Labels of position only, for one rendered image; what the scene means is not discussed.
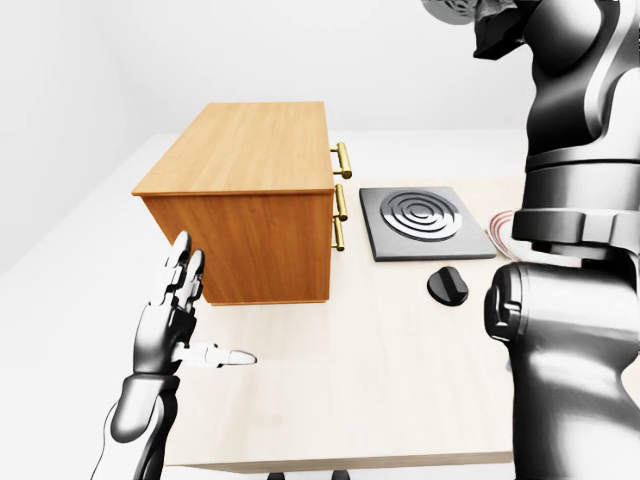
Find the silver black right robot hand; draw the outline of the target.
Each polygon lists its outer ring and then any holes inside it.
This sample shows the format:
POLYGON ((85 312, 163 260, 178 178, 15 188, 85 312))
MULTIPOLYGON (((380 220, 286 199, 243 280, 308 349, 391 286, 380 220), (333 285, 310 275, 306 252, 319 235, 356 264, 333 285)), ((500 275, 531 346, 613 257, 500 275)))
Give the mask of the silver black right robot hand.
POLYGON ((474 12, 477 59, 498 60, 525 43, 524 29, 541 0, 478 0, 474 12))

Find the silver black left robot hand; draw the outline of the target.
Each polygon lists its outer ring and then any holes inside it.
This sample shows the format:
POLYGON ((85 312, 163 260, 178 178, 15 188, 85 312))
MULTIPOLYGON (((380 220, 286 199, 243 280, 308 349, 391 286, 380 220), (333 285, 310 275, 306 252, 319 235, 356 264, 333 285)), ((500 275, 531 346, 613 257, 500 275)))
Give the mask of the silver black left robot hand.
POLYGON ((189 233, 180 232, 140 318, 134 341, 136 373, 171 375, 181 364, 221 368, 257 362, 245 351, 191 342, 197 323, 194 303, 202 293, 204 267, 203 251, 193 251, 189 233))

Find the patterned bowl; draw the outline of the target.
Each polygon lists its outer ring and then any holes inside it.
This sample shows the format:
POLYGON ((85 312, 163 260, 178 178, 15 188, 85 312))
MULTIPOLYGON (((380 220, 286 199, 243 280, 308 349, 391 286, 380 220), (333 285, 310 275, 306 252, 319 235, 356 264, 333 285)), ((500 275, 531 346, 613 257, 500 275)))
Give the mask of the patterned bowl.
POLYGON ((421 0, 429 14, 450 25, 472 23, 477 3, 478 0, 421 0))

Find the wooden cabinet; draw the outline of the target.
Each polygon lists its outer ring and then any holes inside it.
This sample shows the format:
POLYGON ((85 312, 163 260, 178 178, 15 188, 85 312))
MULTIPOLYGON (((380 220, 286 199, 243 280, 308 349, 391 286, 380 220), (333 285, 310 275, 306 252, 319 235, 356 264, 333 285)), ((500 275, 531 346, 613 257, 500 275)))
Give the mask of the wooden cabinet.
POLYGON ((320 102, 211 103, 134 189, 204 252, 217 305, 329 297, 334 179, 320 102))

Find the plate with red rings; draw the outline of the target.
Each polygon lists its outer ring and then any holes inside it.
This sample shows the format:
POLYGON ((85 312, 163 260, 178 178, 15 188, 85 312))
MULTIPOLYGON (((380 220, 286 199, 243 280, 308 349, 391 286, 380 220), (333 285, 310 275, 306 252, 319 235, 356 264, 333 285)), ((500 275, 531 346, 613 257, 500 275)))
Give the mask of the plate with red rings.
POLYGON ((505 257, 513 261, 524 261, 529 251, 529 244, 512 237, 514 213, 514 210, 509 209, 494 215, 489 221, 486 232, 494 246, 505 257))

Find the flat dark stove plate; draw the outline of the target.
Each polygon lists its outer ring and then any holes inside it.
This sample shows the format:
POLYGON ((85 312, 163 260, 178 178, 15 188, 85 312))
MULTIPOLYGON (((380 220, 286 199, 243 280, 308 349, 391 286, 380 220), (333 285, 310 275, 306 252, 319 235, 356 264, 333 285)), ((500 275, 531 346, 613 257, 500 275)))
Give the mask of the flat dark stove plate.
POLYGON ((377 262, 496 256, 481 226, 448 186, 362 188, 359 199, 377 262))

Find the round black knob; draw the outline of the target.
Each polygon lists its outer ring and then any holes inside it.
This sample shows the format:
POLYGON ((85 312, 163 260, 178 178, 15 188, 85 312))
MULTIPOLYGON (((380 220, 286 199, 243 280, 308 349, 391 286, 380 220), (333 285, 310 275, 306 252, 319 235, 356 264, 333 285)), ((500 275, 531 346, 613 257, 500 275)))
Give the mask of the round black knob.
POLYGON ((451 266, 442 267, 432 274, 427 289, 433 299, 450 307, 462 305, 469 295, 468 286, 459 271, 451 266))

